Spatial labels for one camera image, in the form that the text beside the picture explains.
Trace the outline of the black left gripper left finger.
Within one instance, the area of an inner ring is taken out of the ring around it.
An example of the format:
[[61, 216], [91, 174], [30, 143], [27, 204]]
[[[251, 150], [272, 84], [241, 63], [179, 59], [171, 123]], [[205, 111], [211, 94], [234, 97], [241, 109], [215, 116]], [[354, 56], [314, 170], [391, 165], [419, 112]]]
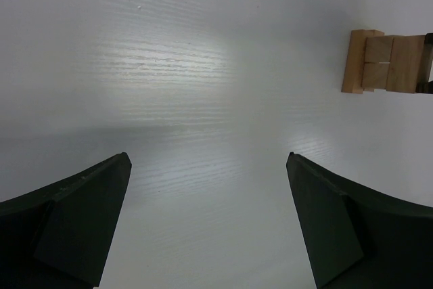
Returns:
[[2, 202], [1, 287], [98, 287], [131, 169], [122, 152]]

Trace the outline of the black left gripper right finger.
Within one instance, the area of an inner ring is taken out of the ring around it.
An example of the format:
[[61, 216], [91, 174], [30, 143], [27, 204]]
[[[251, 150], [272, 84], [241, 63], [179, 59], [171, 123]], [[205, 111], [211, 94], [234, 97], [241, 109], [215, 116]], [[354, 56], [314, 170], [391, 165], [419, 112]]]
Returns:
[[432, 287], [432, 208], [293, 152], [286, 168], [317, 288]]

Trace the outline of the long wood block printed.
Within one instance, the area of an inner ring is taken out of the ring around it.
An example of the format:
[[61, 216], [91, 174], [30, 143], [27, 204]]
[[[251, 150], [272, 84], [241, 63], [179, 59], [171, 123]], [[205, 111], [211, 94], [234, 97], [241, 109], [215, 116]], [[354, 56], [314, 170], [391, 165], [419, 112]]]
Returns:
[[343, 93], [362, 94], [364, 92], [361, 83], [368, 36], [367, 30], [351, 31], [341, 89]]

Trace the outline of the light wood cube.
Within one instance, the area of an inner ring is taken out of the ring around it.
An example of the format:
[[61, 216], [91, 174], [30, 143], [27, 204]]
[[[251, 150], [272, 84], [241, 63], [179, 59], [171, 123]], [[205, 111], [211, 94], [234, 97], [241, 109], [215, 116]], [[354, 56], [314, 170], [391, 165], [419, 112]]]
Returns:
[[393, 36], [367, 38], [365, 46], [365, 63], [389, 63], [392, 53], [393, 41]]
[[365, 63], [361, 86], [364, 89], [385, 89], [389, 63]]

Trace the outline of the long wood block plain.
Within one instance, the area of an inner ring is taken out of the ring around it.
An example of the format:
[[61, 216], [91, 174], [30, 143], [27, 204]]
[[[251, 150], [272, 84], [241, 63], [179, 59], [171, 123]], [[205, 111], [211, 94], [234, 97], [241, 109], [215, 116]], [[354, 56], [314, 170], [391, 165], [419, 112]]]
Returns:
[[[380, 31], [380, 30], [367, 30], [367, 36], [368, 37], [382, 37], [384, 36], [385, 33]], [[374, 92], [374, 88], [368, 87], [368, 88], [364, 88], [364, 91], [367, 92]]]

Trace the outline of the wide light wood block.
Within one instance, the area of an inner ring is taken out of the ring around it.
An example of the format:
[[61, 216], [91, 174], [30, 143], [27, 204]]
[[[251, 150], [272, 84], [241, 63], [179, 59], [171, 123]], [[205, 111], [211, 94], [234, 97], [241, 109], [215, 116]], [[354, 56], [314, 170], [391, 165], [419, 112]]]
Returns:
[[415, 93], [424, 35], [394, 36], [386, 90], [397, 93]]

